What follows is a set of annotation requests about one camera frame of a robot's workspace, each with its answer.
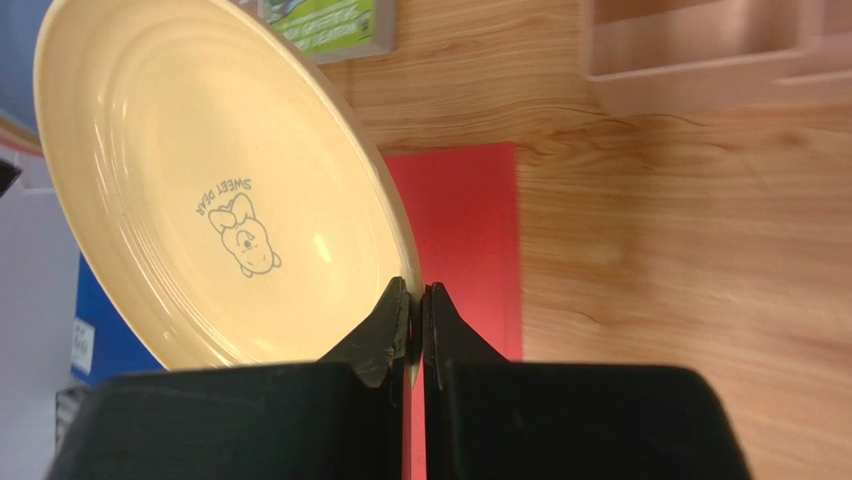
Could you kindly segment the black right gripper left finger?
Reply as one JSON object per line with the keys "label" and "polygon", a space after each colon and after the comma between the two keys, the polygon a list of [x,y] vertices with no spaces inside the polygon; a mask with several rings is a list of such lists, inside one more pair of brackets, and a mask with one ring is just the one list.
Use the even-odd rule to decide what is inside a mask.
{"label": "black right gripper left finger", "polygon": [[126,375],[86,399],[52,479],[406,479],[411,297],[307,363]]}

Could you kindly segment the red folder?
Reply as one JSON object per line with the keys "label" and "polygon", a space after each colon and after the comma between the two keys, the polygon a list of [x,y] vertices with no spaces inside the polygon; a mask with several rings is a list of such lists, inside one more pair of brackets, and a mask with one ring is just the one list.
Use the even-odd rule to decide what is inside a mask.
{"label": "red folder", "polygon": [[523,356],[515,144],[387,158],[422,279],[445,286],[461,318],[502,357]]}

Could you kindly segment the pink plastic file organizer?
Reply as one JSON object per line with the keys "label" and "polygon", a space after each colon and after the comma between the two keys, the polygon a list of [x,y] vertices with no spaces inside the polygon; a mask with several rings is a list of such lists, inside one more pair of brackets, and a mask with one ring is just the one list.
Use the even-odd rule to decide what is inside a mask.
{"label": "pink plastic file organizer", "polygon": [[848,1],[584,1],[583,73],[613,116],[848,98]]}

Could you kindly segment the green 65-storey treehouse book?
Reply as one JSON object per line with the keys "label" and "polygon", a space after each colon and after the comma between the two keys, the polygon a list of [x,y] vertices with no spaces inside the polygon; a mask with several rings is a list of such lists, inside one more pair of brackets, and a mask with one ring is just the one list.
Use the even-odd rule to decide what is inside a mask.
{"label": "green 65-storey treehouse book", "polygon": [[318,65],[391,53],[396,0],[240,0]]}

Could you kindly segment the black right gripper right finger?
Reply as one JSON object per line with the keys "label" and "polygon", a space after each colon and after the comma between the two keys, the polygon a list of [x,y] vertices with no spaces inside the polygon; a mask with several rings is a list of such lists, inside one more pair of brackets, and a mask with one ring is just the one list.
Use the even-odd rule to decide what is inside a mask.
{"label": "black right gripper right finger", "polygon": [[725,409],[696,371],[513,362],[459,314],[423,298],[431,479],[747,479]]}

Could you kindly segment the blue folder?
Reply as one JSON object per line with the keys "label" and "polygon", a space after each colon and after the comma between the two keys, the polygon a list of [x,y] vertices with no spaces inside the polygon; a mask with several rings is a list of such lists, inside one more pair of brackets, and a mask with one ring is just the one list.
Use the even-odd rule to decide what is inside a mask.
{"label": "blue folder", "polygon": [[72,376],[94,388],[115,376],[162,369],[117,312],[85,258],[80,257],[72,328]]}

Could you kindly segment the yellow bear plate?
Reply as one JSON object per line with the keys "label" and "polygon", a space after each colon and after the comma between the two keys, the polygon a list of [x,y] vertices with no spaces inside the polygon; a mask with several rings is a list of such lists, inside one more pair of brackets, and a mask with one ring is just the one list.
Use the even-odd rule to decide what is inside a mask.
{"label": "yellow bear plate", "polygon": [[326,76],[230,1],[55,1],[38,131],[76,241],[170,370],[315,360],[390,281],[410,223]]}

